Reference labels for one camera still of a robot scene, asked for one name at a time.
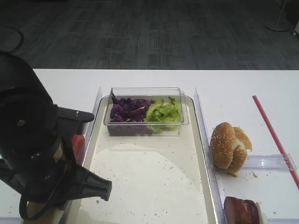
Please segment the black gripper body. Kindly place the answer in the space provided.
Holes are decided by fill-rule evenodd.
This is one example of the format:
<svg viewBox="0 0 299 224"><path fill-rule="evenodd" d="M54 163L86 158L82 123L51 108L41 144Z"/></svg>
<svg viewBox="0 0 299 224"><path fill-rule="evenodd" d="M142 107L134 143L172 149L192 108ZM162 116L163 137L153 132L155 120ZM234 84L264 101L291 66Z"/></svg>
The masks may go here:
<svg viewBox="0 0 299 224"><path fill-rule="evenodd" d="M52 149L33 156L13 153L25 144L26 141L15 134L0 133L0 178L20 193L19 207L25 208L29 202L34 202L44 203L44 208L48 208L81 199L80 181L84 173L82 166L64 158L64 150L74 153L64 138L54 140Z"/></svg>

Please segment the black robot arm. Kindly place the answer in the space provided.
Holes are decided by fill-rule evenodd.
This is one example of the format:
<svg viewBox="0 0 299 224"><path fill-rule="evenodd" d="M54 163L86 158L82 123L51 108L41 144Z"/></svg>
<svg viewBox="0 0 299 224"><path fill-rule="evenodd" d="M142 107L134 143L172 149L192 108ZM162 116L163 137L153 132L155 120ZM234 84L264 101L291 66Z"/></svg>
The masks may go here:
<svg viewBox="0 0 299 224"><path fill-rule="evenodd" d="M109 199L111 181L80 166L72 147L72 138L93 120L89 112L54 104L24 60L1 54L0 178L21 195L21 206Z"/></svg>

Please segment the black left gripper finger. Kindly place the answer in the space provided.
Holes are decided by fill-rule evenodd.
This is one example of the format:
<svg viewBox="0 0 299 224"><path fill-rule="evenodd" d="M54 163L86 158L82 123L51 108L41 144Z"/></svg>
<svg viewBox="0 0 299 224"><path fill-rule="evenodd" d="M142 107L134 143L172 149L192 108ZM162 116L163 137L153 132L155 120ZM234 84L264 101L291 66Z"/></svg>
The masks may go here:
<svg viewBox="0 0 299 224"><path fill-rule="evenodd" d="M112 191L112 182L97 176L86 168L83 171L83 179L80 181L80 198L100 197L108 201Z"/></svg>

